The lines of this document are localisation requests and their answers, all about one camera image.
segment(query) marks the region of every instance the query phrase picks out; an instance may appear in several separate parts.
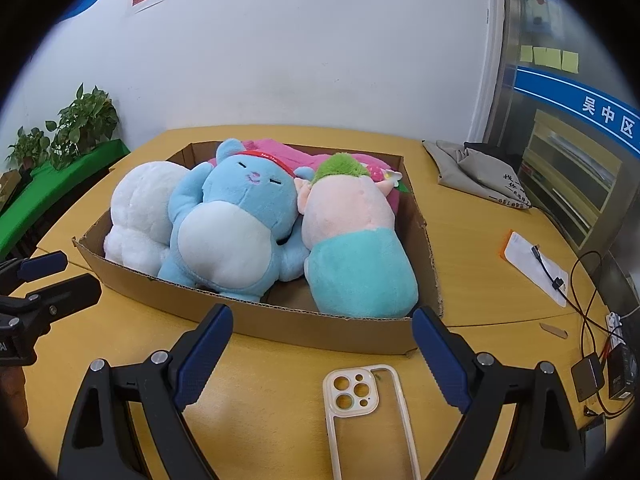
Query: blue sign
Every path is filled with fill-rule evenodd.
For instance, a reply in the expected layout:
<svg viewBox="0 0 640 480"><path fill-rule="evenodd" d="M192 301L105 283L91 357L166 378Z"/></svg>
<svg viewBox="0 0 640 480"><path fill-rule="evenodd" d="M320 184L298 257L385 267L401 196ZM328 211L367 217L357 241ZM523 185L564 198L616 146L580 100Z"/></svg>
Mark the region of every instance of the blue sign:
<svg viewBox="0 0 640 480"><path fill-rule="evenodd" d="M578 117L640 158L640 112L628 104L590 86L521 66L514 89Z"/></svg>

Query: white plush toy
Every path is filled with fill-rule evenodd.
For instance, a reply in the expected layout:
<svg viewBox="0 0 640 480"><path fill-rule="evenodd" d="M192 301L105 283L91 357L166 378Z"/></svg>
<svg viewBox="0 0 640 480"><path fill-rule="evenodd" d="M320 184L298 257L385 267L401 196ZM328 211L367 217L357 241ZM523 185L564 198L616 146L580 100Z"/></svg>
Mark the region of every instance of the white plush toy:
<svg viewBox="0 0 640 480"><path fill-rule="evenodd" d="M146 162L129 171L113 191L104 239L107 260L157 276L169 251L169 197L189 170L172 162Z"/></svg>

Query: white wall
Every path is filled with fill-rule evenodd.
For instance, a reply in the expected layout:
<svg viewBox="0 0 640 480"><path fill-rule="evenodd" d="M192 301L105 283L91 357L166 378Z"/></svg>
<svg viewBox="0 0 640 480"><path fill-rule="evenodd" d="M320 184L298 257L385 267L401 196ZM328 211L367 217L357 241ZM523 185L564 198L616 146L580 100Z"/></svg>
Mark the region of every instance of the white wall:
<svg viewBox="0 0 640 480"><path fill-rule="evenodd" d="M80 82L111 94L131 149L206 124L478 139L500 1L167 0L130 14L130 0L98 0L57 25L23 71L0 156L22 124L55 120Z"/></svg>

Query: white plush belly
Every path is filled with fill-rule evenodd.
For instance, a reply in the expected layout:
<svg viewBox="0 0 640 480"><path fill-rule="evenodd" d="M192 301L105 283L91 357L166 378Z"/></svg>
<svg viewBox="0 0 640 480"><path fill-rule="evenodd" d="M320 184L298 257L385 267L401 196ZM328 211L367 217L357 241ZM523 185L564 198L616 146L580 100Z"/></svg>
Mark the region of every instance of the white plush belly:
<svg viewBox="0 0 640 480"><path fill-rule="evenodd" d="M229 202L195 207L182 221L177 241L193 272L225 288L253 285L271 261L269 229Z"/></svg>

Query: teal plush toy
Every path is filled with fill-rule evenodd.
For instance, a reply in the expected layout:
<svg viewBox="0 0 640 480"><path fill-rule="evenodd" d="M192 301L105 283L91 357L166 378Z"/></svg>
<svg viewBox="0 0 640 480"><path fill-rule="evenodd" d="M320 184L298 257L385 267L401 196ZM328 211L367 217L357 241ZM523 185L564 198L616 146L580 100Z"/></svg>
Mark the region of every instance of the teal plush toy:
<svg viewBox="0 0 640 480"><path fill-rule="evenodd" d="M237 139L220 144L216 163L193 168L172 193L170 255L158 278L257 302L276 280L300 277L309 254L296 207L296 175L273 155L245 150ZM299 168L297 174L312 170Z"/></svg>
<svg viewBox="0 0 640 480"><path fill-rule="evenodd" d="M315 177L296 179L305 276L318 310L348 317L405 316L418 301L411 263L386 201L393 180L373 182L347 153L324 161Z"/></svg>

